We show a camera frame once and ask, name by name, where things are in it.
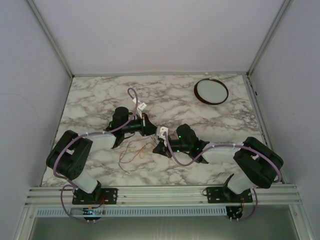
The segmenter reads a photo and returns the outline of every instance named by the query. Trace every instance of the white wall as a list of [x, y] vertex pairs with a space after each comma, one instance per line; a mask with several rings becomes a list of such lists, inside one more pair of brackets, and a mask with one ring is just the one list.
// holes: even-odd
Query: white wall
[[320, 239], [320, 1], [296, 0], [253, 75], [274, 147]]
[[2, 0], [0, 23], [0, 238], [10, 240], [41, 182], [69, 79], [25, 1]]
[[247, 71], [283, 0], [35, 0], [74, 74]]

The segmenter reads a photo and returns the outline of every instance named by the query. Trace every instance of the cable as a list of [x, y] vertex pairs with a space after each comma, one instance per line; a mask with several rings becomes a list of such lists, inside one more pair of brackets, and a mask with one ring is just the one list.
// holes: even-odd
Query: cable
[[65, 214], [67, 214], [71, 219], [76, 220], [76, 221], [78, 221], [78, 222], [80, 222], [80, 223], [89, 224], [89, 223], [90, 223], [89, 220], [86, 221], [86, 220], [77, 218], [77, 217], [75, 217], [75, 216], [72, 216], [72, 215], [67, 211], [66, 206], [65, 206], [65, 204], [64, 204], [64, 200], [63, 200], [63, 193], [64, 193], [64, 190], [66, 189], [66, 187], [72, 187], [72, 188], [73, 188], [73, 186], [72, 186], [71, 184], [67, 184], [67, 185], [64, 185], [64, 186], [62, 187], [62, 189], [61, 189], [60, 200], [61, 200], [61, 205], [62, 205], [62, 208], [63, 208]]
[[58, 166], [58, 163], [59, 163], [61, 157], [63, 156], [63, 154], [64, 154], [64, 153], [69, 149], [69, 147], [70, 147], [72, 144], [74, 144], [77, 140], [79, 140], [79, 139], [81, 139], [81, 138], [84, 138], [84, 137], [87, 137], [87, 136], [98, 136], [98, 135], [105, 135], [105, 134], [110, 134], [110, 133], [116, 132], [116, 131], [118, 131], [119, 129], [121, 129], [121, 128], [123, 128], [124, 126], [126, 126], [126, 125], [134, 118], [134, 116], [135, 116], [136, 113], [137, 113], [138, 104], [139, 104], [139, 103], [138, 103], [138, 94], [137, 94], [136, 90], [134, 90], [132, 87], [129, 87], [129, 88], [127, 89], [127, 93], [129, 94], [129, 96], [130, 96], [132, 99], [133, 99], [133, 96], [131, 95], [130, 90], [133, 91], [134, 96], [135, 96], [135, 100], [136, 100], [136, 101], [135, 101], [135, 107], [134, 107], [134, 110], [133, 110], [132, 115], [128, 118], [128, 120], [127, 120], [124, 124], [122, 124], [121, 126], [115, 128], [115, 129], [112, 129], [112, 130], [110, 130], [110, 131], [91, 132], [91, 133], [86, 133], [86, 134], [82, 134], [82, 135], [79, 135], [79, 136], [75, 137], [72, 141], [70, 141], [70, 142], [64, 147], [64, 149], [60, 152], [60, 154], [58, 155], [58, 157], [56, 158], [56, 161], [55, 161], [55, 163], [54, 163], [54, 166], [53, 166], [53, 175], [54, 175], [56, 178], [65, 179], [65, 180], [68, 181], [68, 183], [70, 183], [70, 184], [67, 184], [67, 185], [63, 186], [63, 188], [61, 189], [60, 200], [61, 200], [62, 208], [63, 208], [65, 214], [67, 214], [70, 218], [72, 218], [73, 220], [76, 220], [76, 221], [78, 221], [78, 222], [80, 222], [80, 223], [87, 223], [87, 224], [88, 224], [88, 223], [92, 223], [92, 222], [93, 222], [93, 223], [95, 224], [96, 221], [93, 220], [92, 222], [90, 222], [89, 220], [88, 220], [88, 221], [82, 220], [82, 219], [77, 218], [77, 217], [75, 217], [75, 216], [72, 216], [70, 213], [68, 213], [68, 211], [67, 211], [67, 209], [66, 209], [66, 207], [65, 207], [65, 204], [64, 204], [64, 200], [63, 200], [63, 192], [64, 192], [64, 190], [65, 190], [66, 187], [78, 188], [78, 186], [75, 185], [72, 181], [70, 181], [67, 177], [61, 176], [61, 175], [58, 175], [58, 174], [57, 174], [57, 166]]
[[125, 171], [127, 174], [130, 174], [130, 173], [129, 173], [127, 170], [125, 170], [120, 164], [128, 164], [128, 163], [132, 162], [132, 161], [135, 159], [135, 157], [136, 157], [139, 153], [141, 153], [141, 151], [142, 151], [148, 144], [152, 144], [152, 143], [151, 143], [151, 142], [148, 142], [148, 143], [146, 143], [145, 145], [143, 145], [143, 146], [139, 149], [138, 153], [137, 153], [130, 161], [122, 162], [121, 160], [122, 160], [122, 159], [124, 158], [124, 156], [126, 155], [126, 153], [127, 153], [127, 151], [128, 151], [128, 148], [129, 148], [129, 145], [130, 145], [132, 142], [138, 142], [138, 141], [146, 140], [146, 139], [148, 139], [148, 138], [150, 138], [150, 136], [148, 136], [148, 137], [146, 137], [146, 138], [143, 138], [143, 139], [138, 139], [138, 140], [132, 140], [132, 141], [130, 141], [130, 142], [128, 143], [128, 145], [126, 146], [125, 151], [123, 151], [123, 152], [120, 153], [118, 166], [119, 166], [123, 171]]
[[104, 204], [105, 204], [105, 195], [102, 196], [102, 201], [101, 201], [100, 205], [99, 206], [95, 206], [95, 207], [91, 207], [91, 209], [98, 209]]
[[150, 110], [148, 111], [148, 113], [150, 113], [151, 110], [152, 110], [154, 107], [160, 107], [160, 108], [162, 108], [162, 109], [164, 110], [164, 112], [163, 112], [163, 113], [161, 114], [161, 116], [159, 117], [159, 123], [158, 123], [159, 126], [162, 126], [162, 125], [160, 124], [160, 123], [161, 123], [161, 118], [162, 118], [162, 116], [167, 112], [167, 110], [166, 110], [163, 106], [154, 105], [154, 106], [152, 106], [152, 107], [150, 108]]
[[129, 138], [133, 137], [135, 134], [136, 134], [136, 133], [134, 132], [131, 136], [127, 136], [127, 137], [125, 137], [123, 140], [129, 139]]
[[256, 190], [254, 188], [252, 188], [252, 191], [253, 191], [253, 194], [254, 194], [254, 197], [255, 197], [255, 205], [253, 206], [253, 210], [252, 210], [251, 214], [249, 216], [246, 216], [245, 218], [240, 218], [238, 220], [231, 219], [232, 222], [243, 222], [243, 221], [249, 220], [250, 218], [252, 218], [257, 213], [258, 197], [257, 197]]
[[198, 158], [200, 158], [202, 154], [204, 154], [206, 151], [208, 151], [210, 149], [214, 149], [214, 148], [239, 148], [239, 149], [245, 149], [245, 150], [248, 150], [248, 151], [250, 151], [250, 152], [252, 152], [254, 154], [257, 154], [259, 157], [261, 157], [264, 160], [266, 160], [272, 166], [272, 168], [275, 170], [275, 172], [276, 172], [276, 174], [278, 176], [278, 179], [276, 181], [274, 181], [275, 183], [279, 183], [281, 181], [281, 179], [282, 179], [280, 170], [277, 168], [277, 166], [269, 158], [267, 158], [265, 155], [263, 155], [260, 152], [252, 149], [251, 147], [242, 146], [242, 145], [236, 145], [236, 144], [216, 144], [216, 145], [210, 146], [210, 147], [206, 148], [205, 150], [203, 150], [202, 152], [200, 152], [191, 162], [183, 164], [183, 163], [178, 161], [178, 159], [176, 158], [174, 152], [172, 151], [172, 148], [171, 148], [170, 143], [169, 143], [168, 135], [167, 135], [166, 132], [164, 133], [164, 137], [165, 137], [165, 140], [166, 140], [167, 147], [168, 147], [173, 159], [175, 160], [175, 162], [177, 164], [179, 164], [182, 167], [190, 166]]

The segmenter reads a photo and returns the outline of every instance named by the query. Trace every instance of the circular object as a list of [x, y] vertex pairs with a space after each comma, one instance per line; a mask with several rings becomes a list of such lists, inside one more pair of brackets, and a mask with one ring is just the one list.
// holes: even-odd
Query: circular object
[[206, 78], [196, 83], [194, 94], [204, 104], [219, 105], [227, 100], [229, 91], [221, 81]]

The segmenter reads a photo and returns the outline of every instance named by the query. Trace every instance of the brown rim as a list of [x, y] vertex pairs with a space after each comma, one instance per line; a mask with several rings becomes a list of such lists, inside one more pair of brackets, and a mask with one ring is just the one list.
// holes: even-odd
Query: brown rim
[[[225, 98], [223, 101], [218, 102], [218, 103], [212, 103], [212, 102], [209, 102], [209, 101], [204, 100], [204, 99], [199, 95], [198, 90], [197, 90], [198, 83], [200, 83], [201, 81], [204, 81], [204, 80], [209, 80], [209, 81], [213, 81], [213, 82], [216, 82], [216, 83], [221, 84], [221, 85], [225, 88], [225, 90], [226, 90], [226, 98]], [[229, 97], [229, 91], [228, 91], [227, 86], [224, 85], [223, 82], [221, 82], [221, 81], [219, 81], [219, 80], [217, 80], [217, 79], [213, 79], [213, 78], [205, 78], [205, 79], [202, 79], [202, 80], [198, 81], [198, 82], [196, 83], [196, 85], [194, 86], [194, 89], [193, 89], [193, 90], [194, 90], [194, 95], [195, 95], [195, 97], [196, 97], [197, 99], [199, 99], [202, 103], [208, 104], [208, 105], [219, 105], [219, 104], [223, 104], [223, 103], [228, 99], [228, 97]]]

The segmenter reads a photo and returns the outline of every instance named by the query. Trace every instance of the white marble tabletop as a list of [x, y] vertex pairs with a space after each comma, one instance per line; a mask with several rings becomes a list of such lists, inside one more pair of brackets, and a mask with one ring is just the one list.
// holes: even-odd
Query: white marble tabletop
[[[194, 86], [204, 78], [222, 81], [229, 90], [226, 102], [206, 105], [197, 100]], [[181, 124], [188, 124], [197, 137], [213, 143], [239, 143], [253, 136], [261, 140], [258, 123], [241, 75], [164, 75], [164, 76], [117, 76], [78, 77], [72, 82], [67, 103], [56, 136], [56, 142], [66, 130], [78, 134], [105, 129], [115, 108], [124, 106], [130, 111], [134, 103], [127, 88], [136, 89], [139, 99], [147, 104], [145, 112], [150, 121], [164, 125], [173, 134]], [[121, 163], [120, 154], [128, 147]], [[154, 154], [152, 138], [136, 133], [118, 148], [91, 151], [86, 170], [102, 186], [159, 186], [159, 185], [207, 185], [223, 184], [232, 173], [239, 172], [235, 164], [193, 163], [182, 167], [173, 159]], [[176, 154], [183, 163], [191, 158], [183, 153]], [[63, 186], [65, 181], [55, 178], [47, 168], [42, 186]]]

